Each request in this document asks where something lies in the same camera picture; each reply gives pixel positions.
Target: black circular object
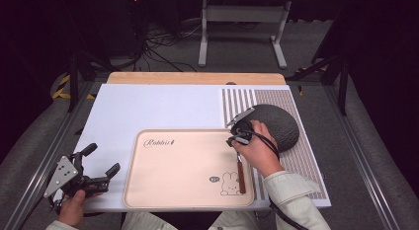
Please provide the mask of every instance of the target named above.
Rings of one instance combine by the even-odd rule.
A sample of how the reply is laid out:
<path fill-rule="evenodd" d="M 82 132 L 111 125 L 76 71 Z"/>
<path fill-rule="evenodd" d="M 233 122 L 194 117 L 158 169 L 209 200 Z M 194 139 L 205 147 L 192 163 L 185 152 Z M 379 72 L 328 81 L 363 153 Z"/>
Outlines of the black circular object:
<path fill-rule="evenodd" d="M 264 122 L 269 133 L 278 144 L 278 151 L 285 152 L 298 142 L 298 125 L 291 114 L 274 105 L 256 105 L 255 111 L 247 115 L 243 120 L 257 119 Z"/>
<path fill-rule="evenodd" d="M 240 120 L 233 127 L 231 127 L 231 134 L 232 135 L 238 135 L 239 137 L 241 137 L 241 138 L 243 138 L 247 141 L 250 141 L 252 139 L 252 134 L 251 133 L 241 132 L 240 130 L 249 130 L 249 131 L 252 131 L 252 132 L 255 131 L 255 130 L 253 130 L 252 123 L 250 121 L 244 120 L 244 119 Z"/>

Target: light gray sleeve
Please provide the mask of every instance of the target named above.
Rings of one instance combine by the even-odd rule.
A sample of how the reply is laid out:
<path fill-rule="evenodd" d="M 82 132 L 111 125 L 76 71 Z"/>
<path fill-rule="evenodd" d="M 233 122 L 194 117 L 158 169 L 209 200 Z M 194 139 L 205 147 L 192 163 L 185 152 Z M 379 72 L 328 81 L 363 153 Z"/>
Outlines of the light gray sleeve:
<path fill-rule="evenodd" d="M 270 175 L 264 180 L 271 200 L 290 219 L 309 229 L 330 229 L 317 207 L 307 196 L 320 192 L 318 184 L 303 176 L 287 171 Z M 277 228 L 294 229 L 277 216 Z"/>
<path fill-rule="evenodd" d="M 49 224 L 49 226 L 47 226 L 45 230 L 78 230 L 78 229 L 55 220 L 51 224 Z"/>

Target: tray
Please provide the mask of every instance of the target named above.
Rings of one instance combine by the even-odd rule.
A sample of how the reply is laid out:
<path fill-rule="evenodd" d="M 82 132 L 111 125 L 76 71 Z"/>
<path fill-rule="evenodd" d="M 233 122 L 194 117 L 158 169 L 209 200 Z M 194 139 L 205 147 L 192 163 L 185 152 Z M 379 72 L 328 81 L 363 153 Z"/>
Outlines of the tray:
<path fill-rule="evenodd" d="M 228 129 L 146 129 L 136 138 L 124 203 L 129 208 L 247 206 L 254 200 L 250 167 L 237 156 Z"/>

